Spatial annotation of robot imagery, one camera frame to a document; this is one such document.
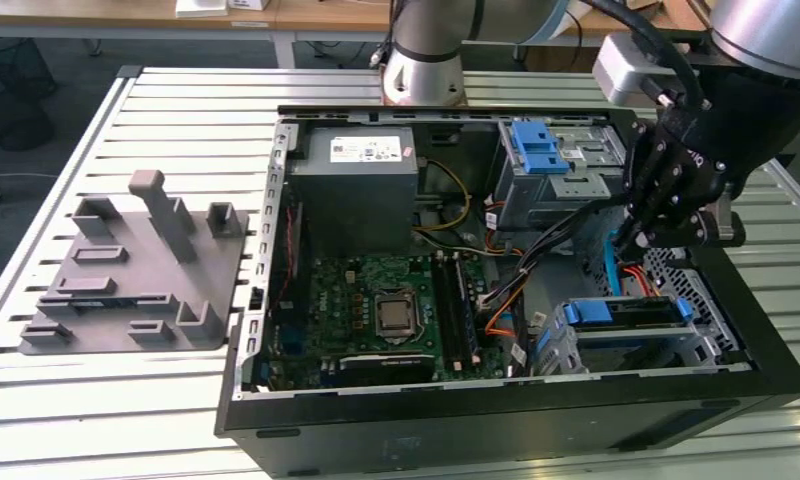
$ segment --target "slotted aluminum surface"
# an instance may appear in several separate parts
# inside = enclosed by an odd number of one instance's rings
[[[470,73],[467,86],[473,106],[609,107],[587,75]],[[120,208],[139,208],[128,179],[135,169],[156,168],[188,206],[231,201],[255,214],[280,104],[377,105],[378,78],[359,71],[147,68],[139,79],[116,81],[0,279],[0,479],[267,478],[212,433],[224,348],[27,357],[16,347],[40,296],[28,290],[54,279],[52,261],[78,232],[66,215],[82,196],[107,193]],[[730,254],[800,362],[800,193],[777,165],[753,176],[737,208],[750,243]],[[255,247],[248,242],[247,253]],[[242,267],[254,267],[250,260]],[[247,290],[238,287],[234,306],[246,306]],[[597,478],[599,472],[623,480],[800,478],[800,400],[666,451],[391,476]]]

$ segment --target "mesh trash bin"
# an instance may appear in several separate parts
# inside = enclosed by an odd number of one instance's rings
[[[54,124],[31,100],[10,91],[0,79],[0,147],[30,150],[54,137]]]
[[[32,38],[0,37],[0,80],[20,96],[39,100],[56,91],[56,81]]]

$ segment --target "green motherboard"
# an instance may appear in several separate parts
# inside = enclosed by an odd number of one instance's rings
[[[503,354],[498,346],[479,348],[477,356],[481,361],[474,367],[458,371],[446,366],[439,292],[431,270],[434,261],[430,256],[363,256],[315,261],[305,348],[299,359],[296,356],[287,357],[287,388],[326,387],[318,359],[347,355],[433,355],[437,365],[433,381],[503,376]],[[477,295],[486,290],[483,266],[474,255],[467,255],[462,264],[466,288],[474,303]],[[409,300],[405,305],[410,305],[411,311],[407,313],[415,319],[411,322],[413,329],[401,330],[401,336],[394,333],[398,330],[387,329],[393,325],[386,315],[397,311],[395,306],[399,305],[393,301],[395,299]]]

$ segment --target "ram slot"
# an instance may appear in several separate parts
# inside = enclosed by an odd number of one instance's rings
[[[437,315],[439,320],[439,333],[442,336],[442,357],[445,368],[449,371],[463,369],[463,353],[461,336],[458,335],[457,315],[454,313],[454,290],[457,283],[451,281],[453,269],[447,265],[449,259],[435,254],[430,262],[433,271],[433,286],[437,297]]]
[[[481,345],[478,344],[478,332],[475,329],[475,310],[471,302],[471,295],[469,292],[469,276],[466,275],[466,269],[463,268],[463,259],[459,253],[454,254],[454,265],[457,275],[457,285],[459,289],[458,302],[459,302],[459,325],[462,329],[463,338],[463,359],[466,365],[478,365],[481,363]]]

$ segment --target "motherboard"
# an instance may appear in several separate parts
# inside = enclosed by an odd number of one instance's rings
[[[357,372],[357,384],[410,374],[427,381],[503,377],[499,347],[477,343],[471,308],[487,283],[475,255],[323,258],[310,287],[307,325],[279,330],[287,384],[276,388],[338,386],[342,370]],[[465,302],[451,301],[462,295]],[[393,359],[403,365],[393,368]]]

